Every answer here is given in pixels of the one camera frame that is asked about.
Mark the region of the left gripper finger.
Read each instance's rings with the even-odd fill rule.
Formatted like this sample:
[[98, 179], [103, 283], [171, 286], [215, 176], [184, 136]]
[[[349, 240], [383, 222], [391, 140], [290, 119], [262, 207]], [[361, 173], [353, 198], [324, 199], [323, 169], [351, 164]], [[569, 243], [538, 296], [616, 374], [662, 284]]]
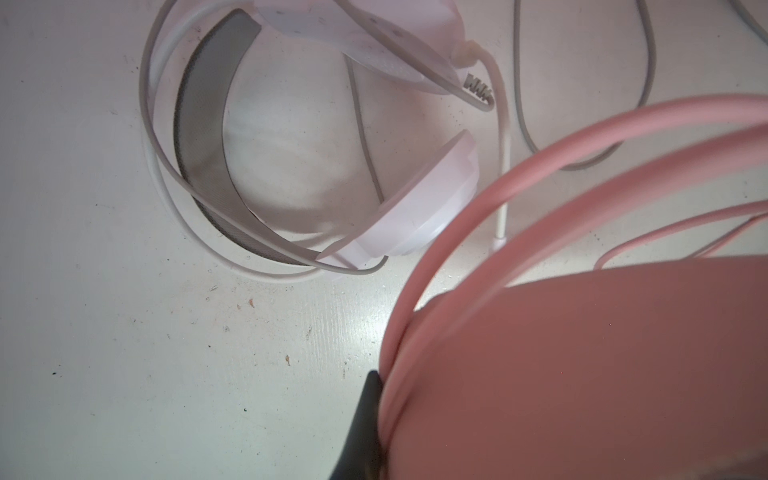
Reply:
[[365, 379], [351, 426], [331, 475], [331, 480], [380, 478], [384, 453], [378, 435], [378, 410], [383, 390], [379, 373]]

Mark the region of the pink headphones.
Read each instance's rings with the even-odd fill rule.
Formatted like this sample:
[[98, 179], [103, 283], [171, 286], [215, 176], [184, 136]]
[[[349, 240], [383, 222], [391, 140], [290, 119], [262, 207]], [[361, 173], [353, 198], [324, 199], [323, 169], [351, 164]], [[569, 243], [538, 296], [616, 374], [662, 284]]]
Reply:
[[[453, 290], [418, 300], [493, 211], [602, 147], [686, 125], [737, 130], [559, 207]], [[706, 258], [520, 284], [597, 227], [767, 160], [767, 99], [676, 99], [584, 128], [479, 194], [427, 250], [382, 341], [372, 479], [763, 479], [767, 259]]]

